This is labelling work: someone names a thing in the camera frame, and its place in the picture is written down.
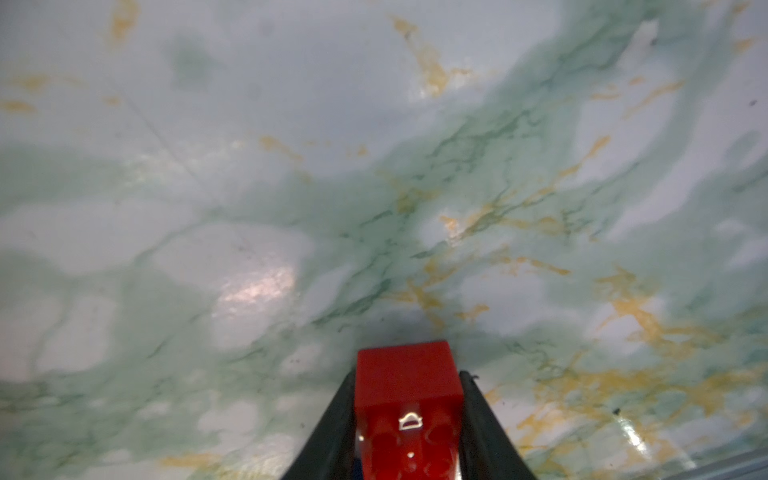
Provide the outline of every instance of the red plastic brick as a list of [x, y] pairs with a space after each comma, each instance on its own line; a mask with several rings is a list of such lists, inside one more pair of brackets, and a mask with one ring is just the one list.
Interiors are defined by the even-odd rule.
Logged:
[[366, 480], [453, 480], [464, 393], [447, 342], [357, 354], [355, 416]]

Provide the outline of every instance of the marble surface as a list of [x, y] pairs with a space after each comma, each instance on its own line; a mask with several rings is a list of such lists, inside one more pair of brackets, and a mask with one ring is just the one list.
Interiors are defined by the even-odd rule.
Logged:
[[447, 339], [532, 469], [766, 443], [768, 2], [0, 5], [0, 477], [278, 478]]

